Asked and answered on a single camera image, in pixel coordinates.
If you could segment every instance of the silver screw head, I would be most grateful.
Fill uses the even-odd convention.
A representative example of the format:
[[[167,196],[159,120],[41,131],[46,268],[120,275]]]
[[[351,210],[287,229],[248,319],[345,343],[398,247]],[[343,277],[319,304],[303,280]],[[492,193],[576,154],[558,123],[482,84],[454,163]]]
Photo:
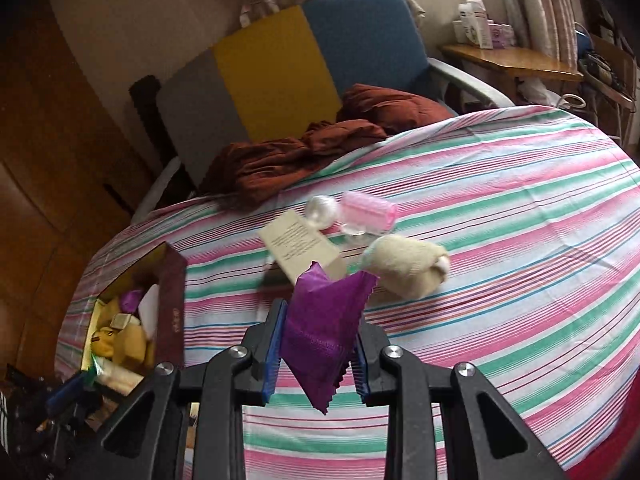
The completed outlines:
[[[383,352],[387,357],[398,359],[402,357],[404,350],[402,350],[398,345],[389,345],[384,347]]]
[[[456,371],[463,377],[473,377],[476,374],[476,367],[471,363],[458,363]]]
[[[248,350],[241,345],[235,345],[229,349],[229,353],[231,354],[231,357],[235,357],[236,359],[240,359],[244,357],[245,355],[247,355],[247,352]]]
[[[172,373],[174,373],[174,366],[171,363],[164,362],[156,365],[156,374],[171,375]]]

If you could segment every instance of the purple candy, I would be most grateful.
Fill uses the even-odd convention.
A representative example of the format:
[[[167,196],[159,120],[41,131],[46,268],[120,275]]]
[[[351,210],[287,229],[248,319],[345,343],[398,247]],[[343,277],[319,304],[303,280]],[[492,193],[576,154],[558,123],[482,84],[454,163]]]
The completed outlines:
[[[141,288],[134,288],[129,292],[124,292],[120,295],[120,311],[125,314],[133,314],[142,300],[142,296],[145,295],[145,291]]]
[[[323,413],[342,380],[377,281],[361,270],[332,282],[314,262],[296,282],[280,353],[311,405]]]

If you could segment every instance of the yellow backrest cushion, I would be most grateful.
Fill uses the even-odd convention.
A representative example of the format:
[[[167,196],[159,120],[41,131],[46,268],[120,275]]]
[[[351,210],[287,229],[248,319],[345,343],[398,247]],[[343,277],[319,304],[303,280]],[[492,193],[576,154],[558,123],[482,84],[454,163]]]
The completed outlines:
[[[311,122],[335,121],[340,98],[300,6],[211,48],[251,140],[301,137]]]

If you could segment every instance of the orange blanket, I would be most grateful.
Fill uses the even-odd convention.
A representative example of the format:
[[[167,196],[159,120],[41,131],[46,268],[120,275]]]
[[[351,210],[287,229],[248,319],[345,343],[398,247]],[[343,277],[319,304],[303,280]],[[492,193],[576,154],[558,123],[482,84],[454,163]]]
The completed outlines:
[[[235,142],[215,158],[199,191],[234,192],[239,205],[256,207],[345,153],[384,139],[380,126],[351,120],[312,124],[301,139]]]

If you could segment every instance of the pink bottle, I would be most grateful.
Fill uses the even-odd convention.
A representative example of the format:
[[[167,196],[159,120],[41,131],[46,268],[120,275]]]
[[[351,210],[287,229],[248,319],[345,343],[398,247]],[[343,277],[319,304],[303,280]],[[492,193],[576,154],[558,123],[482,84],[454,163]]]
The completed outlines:
[[[340,219],[351,228],[382,235],[396,224],[398,204],[359,191],[345,191],[340,199]]]

